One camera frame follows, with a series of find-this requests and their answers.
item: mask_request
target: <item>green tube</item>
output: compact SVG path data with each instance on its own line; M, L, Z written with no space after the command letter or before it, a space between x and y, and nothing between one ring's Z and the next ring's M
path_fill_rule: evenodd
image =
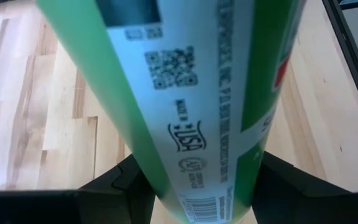
M182 223L250 209L304 3L37 0Z

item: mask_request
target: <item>white label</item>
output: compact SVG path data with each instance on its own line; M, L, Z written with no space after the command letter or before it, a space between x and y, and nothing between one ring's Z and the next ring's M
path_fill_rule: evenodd
M189 221L228 222L237 158L267 133L274 113L241 132L254 1L158 8L159 22L108 34Z

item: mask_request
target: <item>light wood surface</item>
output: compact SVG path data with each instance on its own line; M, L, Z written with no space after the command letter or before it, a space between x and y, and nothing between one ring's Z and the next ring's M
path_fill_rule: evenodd
M266 150L358 191L358 92L321 1L306 3ZM77 188L129 154L36 7L0 4L0 190ZM152 223L174 223L158 201Z

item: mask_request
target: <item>barcode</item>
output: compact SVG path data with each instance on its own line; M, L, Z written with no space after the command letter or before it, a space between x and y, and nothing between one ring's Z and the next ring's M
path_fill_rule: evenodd
M218 208L215 197L205 199L185 199L191 207L194 222L209 223L218 220Z
M173 86L195 86L198 84L194 48L151 51L145 53L145 60L156 90Z

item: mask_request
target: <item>dark window on label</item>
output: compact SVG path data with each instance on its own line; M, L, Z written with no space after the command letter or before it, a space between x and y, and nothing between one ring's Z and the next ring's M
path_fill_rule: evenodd
M96 0L107 27L161 22L157 0Z

